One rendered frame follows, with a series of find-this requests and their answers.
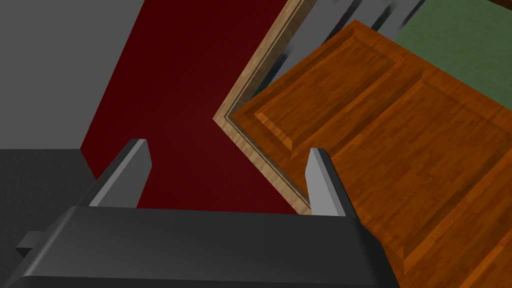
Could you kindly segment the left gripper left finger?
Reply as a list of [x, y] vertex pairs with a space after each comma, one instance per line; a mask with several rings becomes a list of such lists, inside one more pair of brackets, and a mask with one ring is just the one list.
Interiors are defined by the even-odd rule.
[[136, 208], [152, 160], [146, 139], [131, 139], [105, 169], [78, 206]]

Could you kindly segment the orange-brown wooden door leaf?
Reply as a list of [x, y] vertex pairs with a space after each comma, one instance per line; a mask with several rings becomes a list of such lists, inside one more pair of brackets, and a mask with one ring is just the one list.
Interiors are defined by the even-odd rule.
[[352, 21], [232, 115], [303, 195], [325, 149], [402, 288], [512, 288], [512, 111]]

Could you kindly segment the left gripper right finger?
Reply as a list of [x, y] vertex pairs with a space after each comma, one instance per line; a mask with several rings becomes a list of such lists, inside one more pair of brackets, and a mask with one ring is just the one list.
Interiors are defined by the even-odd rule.
[[325, 149], [310, 149], [305, 168], [305, 180], [313, 215], [358, 218], [339, 174]]

